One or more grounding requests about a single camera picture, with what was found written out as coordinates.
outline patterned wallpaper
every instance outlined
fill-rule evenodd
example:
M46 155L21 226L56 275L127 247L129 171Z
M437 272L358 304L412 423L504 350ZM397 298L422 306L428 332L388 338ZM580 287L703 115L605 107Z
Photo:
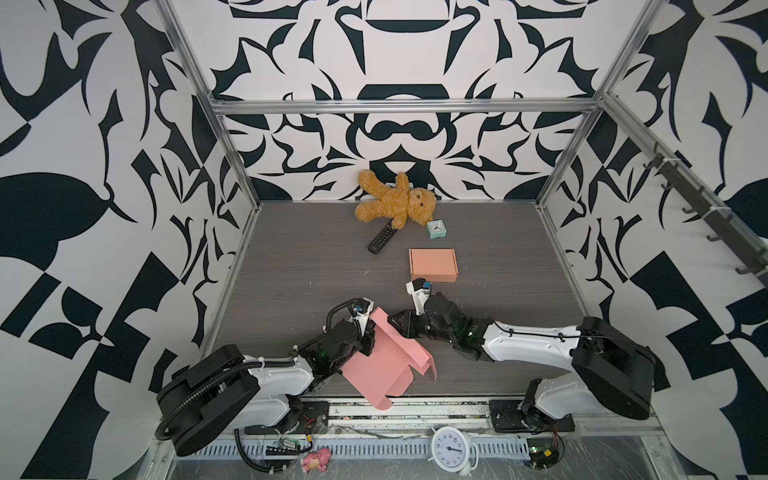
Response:
M768 237L768 5L671 0L619 98ZM591 313L664 368L652 403L697 474L768 475L768 290L605 114L548 205Z
M651 33L616 93L768 239L768 4L671 0Z
M578 112L230 115L226 125L263 200L360 198L370 168L445 199L533 200L581 121Z
M649 346L672 445L718 480L768 474L768 290L603 114L548 211L589 313Z
M146 0L0 15L3 478L132 478L250 205Z
M591 96L644 2L174 4L217 97L306 100Z

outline white alarm clock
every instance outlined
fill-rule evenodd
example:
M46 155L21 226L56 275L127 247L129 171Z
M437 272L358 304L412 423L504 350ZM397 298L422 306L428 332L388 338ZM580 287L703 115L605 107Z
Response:
M469 462L469 453L475 448L475 465ZM472 440L454 427L442 427L432 436L432 457L438 467L446 472L465 477L478 467L480 452Z

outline pink plush toy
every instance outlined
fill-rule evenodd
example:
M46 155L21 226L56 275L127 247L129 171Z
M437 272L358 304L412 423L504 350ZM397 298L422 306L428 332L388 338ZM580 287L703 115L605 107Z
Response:
M301 461L301 469L304 473L317 468L321 472L326 470L326 465L331 458L331 451L327 447L322 447L317 452L312 452Z

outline gray wood floor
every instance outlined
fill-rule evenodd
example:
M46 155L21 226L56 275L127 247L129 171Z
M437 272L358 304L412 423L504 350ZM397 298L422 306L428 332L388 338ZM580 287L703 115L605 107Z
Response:
M448 236L430 240L410 222L379 255L366 246L387 219L362 223L353 204L268 203L256 223L218 344L253 356L286 356L322 332L335 305L366 296L387 313L413 308L408 249L453 248L458 281L437 283L470 316L515 325L566 326L581 313L531 204L438 204ZM337 313L335 320L345 318ZM470 362L449 344L420 340L435 357L438 381L415 379L406 395L511 395L560 370L526 362ZM357 396L342 377L317 393Z

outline closed pink box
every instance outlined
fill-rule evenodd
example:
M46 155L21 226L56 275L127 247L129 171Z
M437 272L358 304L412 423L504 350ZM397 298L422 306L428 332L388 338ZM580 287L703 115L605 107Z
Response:
M412 248L411 280L423 278L430 282L455 282L458 277L456 253L452 248Z

